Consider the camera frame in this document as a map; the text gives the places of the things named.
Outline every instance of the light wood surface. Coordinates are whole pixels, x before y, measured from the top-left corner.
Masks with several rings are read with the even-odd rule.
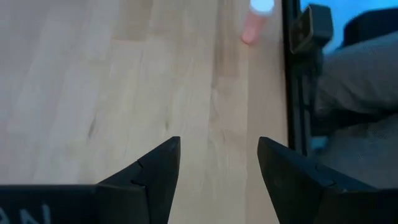
[[[181,136],[170,223],[277,223],[256,156],[287,143],[280,0],[0,1],[0,184],[96,183]]]

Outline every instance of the gray fabric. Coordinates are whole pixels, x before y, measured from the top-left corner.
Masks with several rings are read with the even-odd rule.
[[[398,32],[325,56],[315,92],[315,113],[377,114],[398,109]]]
[[[378,188],[398,187],[398,114],[338,130],[317,160]]]

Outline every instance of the small pink object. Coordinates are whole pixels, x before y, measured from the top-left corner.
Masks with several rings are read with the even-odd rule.
[[[251,0],[241,39],[254,44],[260,38],[262,28],[274,8],[274,0]]]

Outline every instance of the black panel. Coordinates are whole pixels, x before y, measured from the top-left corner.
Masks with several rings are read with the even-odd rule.
[[[369,11],[355,17],[344,28],[343,47],[397,31],[396,20],[398,20],[398,8],[396,7]]]
[[[0,223],[167,223],[179,165],[173,137],[96,185],[0,186]]]
[[[398,223],[398,189],[375,189],[269,138],[257,155],[281,224]]]

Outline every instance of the wooden table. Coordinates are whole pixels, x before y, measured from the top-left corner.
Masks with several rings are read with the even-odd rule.
[[[96,183],[181,136],[170,223],[277,223],[256,156],[287,144],[280,0],[0,2],[0,184]]]

